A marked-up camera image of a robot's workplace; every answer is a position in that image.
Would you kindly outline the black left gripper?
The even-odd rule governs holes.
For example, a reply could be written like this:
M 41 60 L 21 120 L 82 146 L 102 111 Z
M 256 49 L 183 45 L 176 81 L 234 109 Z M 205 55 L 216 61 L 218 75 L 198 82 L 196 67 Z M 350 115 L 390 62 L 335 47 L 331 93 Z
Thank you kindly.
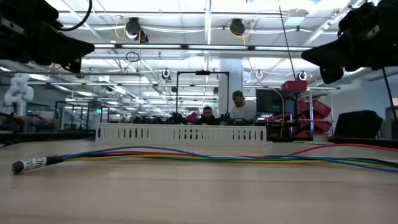
M 55 28 L 58 11 L 44 0 L 1 1 L 1 59 L 42 65 L 57 63 L 81 72 L 81 58 L 95 46 L 65 36 Z

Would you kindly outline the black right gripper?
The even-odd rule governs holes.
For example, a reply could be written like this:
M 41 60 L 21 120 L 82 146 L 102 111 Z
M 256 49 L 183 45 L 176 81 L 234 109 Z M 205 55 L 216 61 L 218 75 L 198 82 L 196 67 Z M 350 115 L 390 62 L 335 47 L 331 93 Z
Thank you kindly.
M 319 67 L 324 84 L 340 80 L 344 70 L 397 66 L 397 1 L 366 2 L 347 13 L 338 27 L 336 40 L 301 54 Z

